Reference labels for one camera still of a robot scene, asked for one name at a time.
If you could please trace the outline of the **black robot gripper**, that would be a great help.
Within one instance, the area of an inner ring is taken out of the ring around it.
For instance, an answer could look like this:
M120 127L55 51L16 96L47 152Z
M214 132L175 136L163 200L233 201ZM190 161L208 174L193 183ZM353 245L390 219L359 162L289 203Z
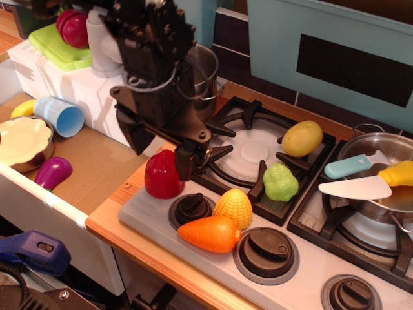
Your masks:
M166 81L153 87L124 72L125 84L112 87L110 94L117 101L119 128L135 153L141 155L156 136L179 145L176 170L181 181L188 181L209 160L212 133L193 107L194 77L189 60L184 58L166 76Z

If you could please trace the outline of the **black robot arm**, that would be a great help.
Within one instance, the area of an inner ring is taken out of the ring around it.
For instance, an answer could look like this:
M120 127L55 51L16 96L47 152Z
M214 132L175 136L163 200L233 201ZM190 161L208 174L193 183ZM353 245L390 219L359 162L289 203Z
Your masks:
M111 89L127 142L141 154L159 136L176 146L175 166L187 181L209 157L211 131L194 102L208 76L191 54L195 28L173 1L76 1L97 14L119 49L123 85Z

